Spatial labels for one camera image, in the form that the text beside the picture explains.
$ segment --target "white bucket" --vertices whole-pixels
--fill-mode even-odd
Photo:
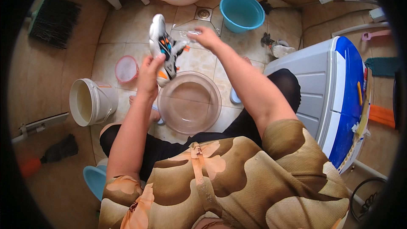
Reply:
[[[69,92],[72,117],[80,126],[99,124],[113,114],[119,102],[116,88],[110,84],[78,79]]]

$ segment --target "broom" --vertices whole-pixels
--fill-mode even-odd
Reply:
[[[28,12],[31,18],[28,36],[66,49],[66,43],[77,23],[80,5],[67,0],[42,0],[38,10]]]
[[[24,179],[38,172],[42,164],[61,161],[63,158],[78,154],[78,145],[75,136],[69,134],[65,139],[52,145],[45,151],[42,158],[30,158],[20,161],[20,171]]]

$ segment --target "green towel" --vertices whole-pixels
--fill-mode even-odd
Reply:
[[[372,74],[375,76],[394,77],[394,72],[400,68],[397,57],[368,58],[365,65],[372,70]]]

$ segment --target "pink mesh basket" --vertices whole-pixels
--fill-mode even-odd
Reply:
[[[138,65],[132,56],[121,57],[114,68],[114,74],[120,84],[127,83],[138,77]]]

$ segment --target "blue washing machine lid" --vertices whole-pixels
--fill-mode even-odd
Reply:
[[[362,106],[359,104],[357,83],[363,88],[363,61],[353,43],[346,37],[339,37],[335,51],[339,52],[346,61],[345,92],[343,96],[342,111],[349,116],[359,118]]]
[[[346,37],[337,40],[335,51],[346,61],[346,80],[341,117],[329,160],[339,168],[353,144],[352,126],[359,122],[362,106],[359,104],[357,83],[363,88],[363,61],[353,43]]]

